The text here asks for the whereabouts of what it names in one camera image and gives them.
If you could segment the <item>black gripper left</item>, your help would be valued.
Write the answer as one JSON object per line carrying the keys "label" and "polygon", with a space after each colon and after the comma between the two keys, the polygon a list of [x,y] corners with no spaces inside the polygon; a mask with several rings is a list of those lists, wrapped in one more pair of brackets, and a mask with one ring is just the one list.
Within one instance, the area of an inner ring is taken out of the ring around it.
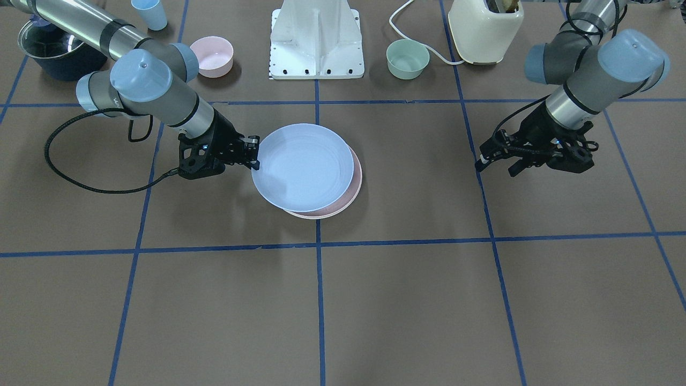
{"label": "black gripper left", "polygon": [[584,173],[595,166],[592,153],[599,149],[597,142],[585,137],[592,128],[593,123],[586,121],[580,129],[566,129],[540,105],[522,120],[519,130],[508,141],[485,141],[480,146],[475,170],[482,173],[495,161],[517,157],[508,168],[511,177],[543,165],[566,173]]}

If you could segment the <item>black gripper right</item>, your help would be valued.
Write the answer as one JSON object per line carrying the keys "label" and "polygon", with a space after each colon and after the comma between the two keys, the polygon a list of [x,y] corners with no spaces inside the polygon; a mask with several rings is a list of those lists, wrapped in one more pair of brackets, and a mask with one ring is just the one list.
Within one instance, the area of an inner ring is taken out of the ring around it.
{"label": "black gripper right", "polygon": [[226,165],[242,165],[248,169],[260,170],[259,135],[245,136],[214,110],[208,130],[196,138],[178,135],[178,175],[184,179],[201,179],[225,171]]}

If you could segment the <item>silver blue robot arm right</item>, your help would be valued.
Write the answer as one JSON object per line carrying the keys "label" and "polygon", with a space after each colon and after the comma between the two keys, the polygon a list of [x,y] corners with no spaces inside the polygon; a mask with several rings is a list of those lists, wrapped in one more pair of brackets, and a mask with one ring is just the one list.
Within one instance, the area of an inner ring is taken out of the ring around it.
{"label": "silver blue robot arm right", "polygon": [[175,129],[179,176],[214,176],[226,165],[260,168],[260,138],[238,133],[189,86],[199,72],[189,46],[163,44],[89,1],[2,1],[2,7],[41,17],[112,59],[112,69],[78,82],[79,103],[91,115],[152,116]]}

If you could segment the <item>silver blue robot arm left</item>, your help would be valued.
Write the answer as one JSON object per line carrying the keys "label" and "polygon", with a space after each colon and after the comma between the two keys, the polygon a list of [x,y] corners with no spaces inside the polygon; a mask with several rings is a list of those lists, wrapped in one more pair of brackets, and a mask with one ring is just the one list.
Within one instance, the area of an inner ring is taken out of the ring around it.
{"label": "silver blue robot arm left", "polygon": [[526,77],[556,90],[527,105],[530,113],[515,133],[507,133],[503,123],[496,126],[480,146],[478,173],[510,158],[510,176],[540,166],[576,174],[593,167],[599,146],[585,137],[593,117],[619,99],[651,90],[670,71],[668,54],[648,36],[618,31],[627,6],[581,1],[565,9],[566,21],[554,39],[532,47],[525,59]]}

